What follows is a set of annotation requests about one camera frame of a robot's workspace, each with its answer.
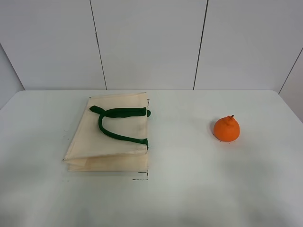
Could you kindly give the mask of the orange with stem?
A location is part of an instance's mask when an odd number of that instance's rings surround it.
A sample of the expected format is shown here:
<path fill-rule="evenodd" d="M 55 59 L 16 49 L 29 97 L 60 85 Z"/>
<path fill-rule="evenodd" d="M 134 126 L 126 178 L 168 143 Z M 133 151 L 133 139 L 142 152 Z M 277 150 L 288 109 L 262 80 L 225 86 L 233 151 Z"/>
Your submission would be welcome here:
<path fill-rule="evenodd" d="M 234 119 L 234 115 L 219 119 L 214 124 L 213 134 L 223 142 L 235 141 L 240 136 L 240 126 Z"/>

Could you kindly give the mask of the white linen bag green handles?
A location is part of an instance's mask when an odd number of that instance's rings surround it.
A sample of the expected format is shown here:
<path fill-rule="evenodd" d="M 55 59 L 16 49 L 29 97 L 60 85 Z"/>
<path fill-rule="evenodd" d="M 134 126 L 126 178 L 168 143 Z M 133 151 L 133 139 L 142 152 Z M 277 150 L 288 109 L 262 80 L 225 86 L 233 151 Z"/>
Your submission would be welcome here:
<path fill-rule="evenodd" d="M 93 96 L 63 159 L 71 172 L 147 172 L 147 93 Z"/>

